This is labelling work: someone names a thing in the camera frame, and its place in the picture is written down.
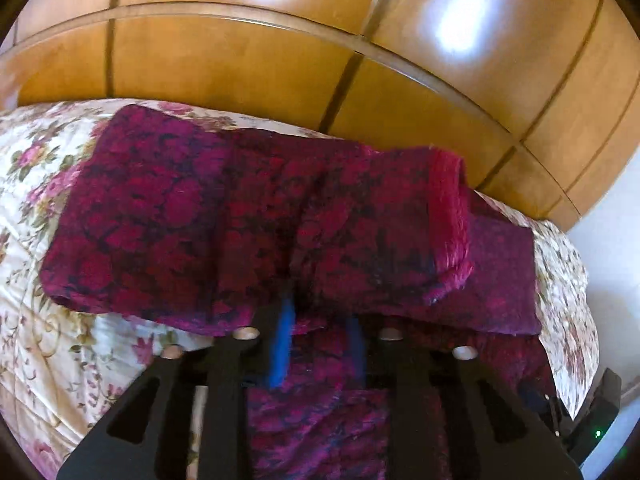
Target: bed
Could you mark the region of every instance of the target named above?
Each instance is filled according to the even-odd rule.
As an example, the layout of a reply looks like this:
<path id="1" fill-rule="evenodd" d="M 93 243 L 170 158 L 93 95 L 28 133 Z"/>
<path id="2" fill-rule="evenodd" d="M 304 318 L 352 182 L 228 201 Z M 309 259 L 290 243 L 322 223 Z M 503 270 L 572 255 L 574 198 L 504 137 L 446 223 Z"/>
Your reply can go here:
<path id="1" fill-rule="evenodd" d="M 69 311 L 47 298 L 38 282 L 38 267 L 79 165 L 110 117 L 133 103 L 208 131 L 256 127 L 327 137 L 247 115 L 134 99 L 37 104 L 0 114 L 0 413 L 49 480 L 153 355 L 171 344 L 186 349 L 210 344 L 208 338 L 146 320 Z M 483 197 L 511 222 L 534 232 L 540 341 L 558 397 L 575 417 L 598 367 L 586 270 L 553 223 L 534 221 Z M 196 471 L 202 393 L 194 409 L 188 478 Z"/>

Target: floral bedsheet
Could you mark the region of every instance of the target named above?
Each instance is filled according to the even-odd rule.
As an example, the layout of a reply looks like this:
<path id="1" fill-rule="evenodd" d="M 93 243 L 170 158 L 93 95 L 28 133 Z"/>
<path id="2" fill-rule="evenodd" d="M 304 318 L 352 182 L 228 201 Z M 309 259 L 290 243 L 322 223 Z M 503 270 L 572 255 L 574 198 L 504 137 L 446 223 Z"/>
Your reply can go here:
<path id="1" fill-rule="evenodd" d="M 38 266 L 83 161 L 114 113 L 133 103 L 186 118 L 208 131 L 264 128 L 325 137 L 241 114 L 134 99 L 41 104 L 0 114 L 0 413 L 48 480 L 153 355 L 172 344 L 189 350 L 210 344 L 202 336 L 146 320 L 71 312 L 49 300 L 38 282 Z M 534 231 L 540 340 L 559 397 L 575 416 L 598 367 L 584 266 L 553 224 L 485 199 Z M 190 479 L 197 468 L 203 398 L 200 391 Z"/>

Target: flower pattern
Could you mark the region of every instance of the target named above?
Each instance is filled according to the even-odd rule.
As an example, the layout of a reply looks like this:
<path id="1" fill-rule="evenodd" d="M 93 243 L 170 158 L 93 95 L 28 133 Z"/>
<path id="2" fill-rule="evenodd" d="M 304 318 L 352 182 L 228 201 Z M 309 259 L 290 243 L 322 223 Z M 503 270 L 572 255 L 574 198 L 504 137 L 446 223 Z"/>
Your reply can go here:
<path id="1" fill-rule="evenodd" d="M 4 259 L 0 286 L 7 290 L 0 296 L 0 412 L 47 480 L 55 478 L 82 436 L 142 371 L 138 354 L 142 347 L 142 357 L 147 359 L 149 348 L 158 354 L 169 344 L 180 344 L 187 350 L 210 344 L 209 338 L 134 317 L 68 311 L 47 298 L 38 283 L 39 261 L 56 229 L 76 171 L 91 156 L 110 118 L 128 104 L 187 118 L 205 131 L 262 128 L 290 136 L 328 138 L 241 114 L 186 105 L 172 112 L 167 109 L 171 104 L 167 107 L 132 99 L 38 104 L 0 113 L 0 258 Z M 29 169 L 22 170 L 22 154 L 34 144 L 37 147 L 22 160 L 23 167 Z M 20 171 L 24 171 L 22 182 Z M 526 218 L 520 215 L 514 219 L 517 212 L 504 205 L 500 208 L 515 223 Z M 536 234 L 538 287 L 543 294 L 540 340 L 552 362 L 558 392 L 568 406 L 575 406 L 584 398 L 598 361 L 594 332 L 585 338 L 581 328 L 593 323 L 579 292 L 584 290 L 586 274 L 577 253 L 552 224 L 528 222 Z M 578 291 L 578 307 L 570 299 L 574 298 L 572 290 Z M 562 328 L 565 323 L 575 323 L 577 332 L 569 334 Z M 584 371 L 584 381 L 562 368 L 568 358 L 564 343 L 570 344 L 571 359 L 577 363 L 576 370 Z M 582 366 L 579 355 L 584 359 Z M 307 373 L 306 367 L 302 369 L 304 360 L 296 362 L 301 372 Z M 193 410 L 190 480 L 197 470 L 198 422 L 205 398 L 199 390 Z M 353 409 L 347 400 L 344 410 Z"/>

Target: silver bolt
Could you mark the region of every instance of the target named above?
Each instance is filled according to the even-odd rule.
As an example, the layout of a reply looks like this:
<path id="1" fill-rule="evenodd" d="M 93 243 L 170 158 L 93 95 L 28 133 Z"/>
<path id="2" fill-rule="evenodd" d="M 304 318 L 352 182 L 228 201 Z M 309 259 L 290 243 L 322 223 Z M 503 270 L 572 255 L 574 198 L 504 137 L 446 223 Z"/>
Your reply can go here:
<path id="1" fill-rule="evenodd" d="M 472 346 L 456 346 L 453 349 L 453 357 L 458 361 L 471 361 L 478 357 L 478 350 Z"/>
<path id="2" fill-rule="evenodd" d="M 164 359 L 180 359 L 184 354 L 184 348 L 180 345 L 171 345 L 162 350 L 161 356 Z"/>
<path id="3" fill-rule="evenodd" d="M 402 341 L 402 332 L 397 328 L 385 327 L 378 335 L 380 341 Z"/>
<path id="4" fill-rule="evenodd" d="M 242 328 L 234 330 L 233 333 L 234 339 L 238 339 L 240 341 L 251 341 L 252 339 L 258 339 L 259 335 L 260 331 L 253 326 L 243 326 Z"/>

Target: wooden wall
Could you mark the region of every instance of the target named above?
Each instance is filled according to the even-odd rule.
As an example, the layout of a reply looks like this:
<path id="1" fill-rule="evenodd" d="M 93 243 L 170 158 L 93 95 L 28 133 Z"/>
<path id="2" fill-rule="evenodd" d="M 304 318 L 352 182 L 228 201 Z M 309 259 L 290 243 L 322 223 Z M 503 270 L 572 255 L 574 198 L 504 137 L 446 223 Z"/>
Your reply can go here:
<path id="1" fill-rule="evenodd" d="M 0 104 L 155 98 L 436 144 L 565 229 L 640 141 L 614 0 L 31 0 L 0 53 Z"/>

